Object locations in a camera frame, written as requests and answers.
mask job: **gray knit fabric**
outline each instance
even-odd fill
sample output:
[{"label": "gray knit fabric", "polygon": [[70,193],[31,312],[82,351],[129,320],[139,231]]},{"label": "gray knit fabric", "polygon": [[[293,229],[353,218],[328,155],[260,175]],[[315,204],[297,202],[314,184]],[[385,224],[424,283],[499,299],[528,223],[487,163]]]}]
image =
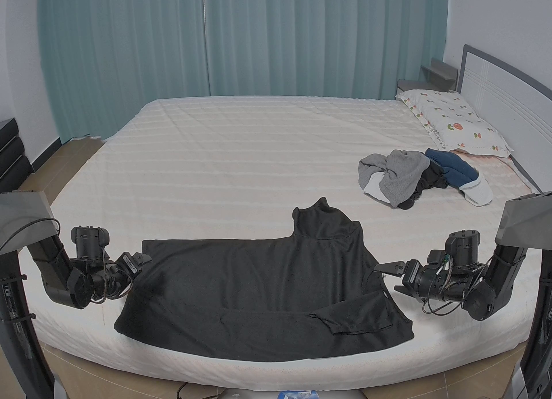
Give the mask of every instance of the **gray knit fabric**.
[{"label": "gray knit fabric", "polygon": [[384,172],[380,190],[396,208],[414,193],[422,172],[430,166],[430,159],[418,151],[395,149],[387,157],[371,154],[358,163],[358,184],[362,189],[375,172]]}]

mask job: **teal curtain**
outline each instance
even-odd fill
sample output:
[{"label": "teal curtain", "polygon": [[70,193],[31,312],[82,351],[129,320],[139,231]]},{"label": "teal curtain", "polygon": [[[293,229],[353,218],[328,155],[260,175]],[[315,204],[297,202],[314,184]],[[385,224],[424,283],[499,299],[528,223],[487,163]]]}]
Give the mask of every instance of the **teal curtain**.
[{"label": "teal curtain", "polygon": [[205,0],[212,95],[383,98],[442,60],[448,0]]},{"label": "teal curtain", "polygon": [[203,0],[39,0],[61,141],[109,137],[146,103],[209,95]]}]

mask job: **bed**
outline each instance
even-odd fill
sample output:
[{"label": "bed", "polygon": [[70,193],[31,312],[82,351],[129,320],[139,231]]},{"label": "bed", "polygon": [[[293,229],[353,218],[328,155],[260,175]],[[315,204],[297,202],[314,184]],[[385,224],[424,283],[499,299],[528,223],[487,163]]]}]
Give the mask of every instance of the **bed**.
[{"label": "bed", "polygon": [[[156,100],[108,139],[52,204],[67,253],[75,256],[70,239],[75,225],[105,227],[112,258],[123,251],[140,251],[143,239],[284,237],[293,230],[291,214],[296,206],[306,208],[326,196],[331,206],[362,223],[365,245],[380,262],[411,258],[425,262],[430,249],[442,248],[448,234],[461,229],[481,232],[480,261],[484,262],[492,255],[504,202],[530,193],[535,185],[551,183],[539,174],[541,166],[524,154],[521,136],[508,136],[504,125],[510,123],[497,124],[496,108],[489,106],[504,105],[485,100],[489,85],[497,85],[501,76],[511,72],[488,58],[481,65],[481,55],[487,55],[474,51],[465,49],[462,93],[468,101],[475,97],[478,112],[522,153],[517,166],[510,159],[463,155],[486,176],[493,190],[494,200],[488,206],[469,204],[454,188],[425,190],[406,211],[392,210],[362,193],[357,182],[360,158],[392,149],[434,147],[418,120],[398,101]],[[500,71],[493,74],[485,64]],[[487,72],[484,81],[482,72]],[[514,104],[522,103],[527,97],[524,87],[512,89],[511,83],[500,91],[516,96],[516,101],[510,100]],[[494,89],[493,94],[500,97]],[[543,97],[550,101],[552,92]],[[532,111],[539,122],[548,121],[548,129],[544,126],[548,132],[543,134],[549,144],[543,152],[552,152],[552,116],[548,119],[546,112]],[[526,176],[533,177],[533,183]],[[527,339],[540,252],[528,252],[509,304],[484,322],[472,320],[461,309],[441,318],[425,315],[416,300],[392,291],[399,279],[387,277],[395,302],[413,320],[413,340],[381,352],[289,362],[211,359],[131,340],[113,329],[124,300],[90,305],[82,311],[54,304],[44,292],[30,254],[20,254],[20,261],[29,277],[25,290],[30,310],[37,314],[38,338],[73,355],[141,375],[206,385],[266,391],[346,390],[438,373],[510,350]]]}]

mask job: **pile of clothes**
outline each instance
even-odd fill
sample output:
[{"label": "pile of clothes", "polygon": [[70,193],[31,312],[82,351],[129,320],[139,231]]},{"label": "pile of clothes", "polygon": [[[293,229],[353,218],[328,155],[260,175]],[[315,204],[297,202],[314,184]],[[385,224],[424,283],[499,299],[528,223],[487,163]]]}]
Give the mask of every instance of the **pile of clothes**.
[{"label": "pile of clothes", "polygon": [[474,206],[492,201],[487,180],[453,152],[428,149],[371,154],[358,163],[358,184],[367,193],[393,208],[410,209],[431,188],[455,187]]}]

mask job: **white headboard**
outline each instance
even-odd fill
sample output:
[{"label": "white headboard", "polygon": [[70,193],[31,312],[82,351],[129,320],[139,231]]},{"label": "white headboard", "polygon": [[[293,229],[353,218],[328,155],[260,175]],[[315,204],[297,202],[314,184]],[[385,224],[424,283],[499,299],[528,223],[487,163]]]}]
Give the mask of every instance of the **white headboard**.
[{"label": "white headboard", "polygon": [[552,91],[513,66],[464,45],[458,92],[500,131],[521,172],[541,191],[552,190]]}]

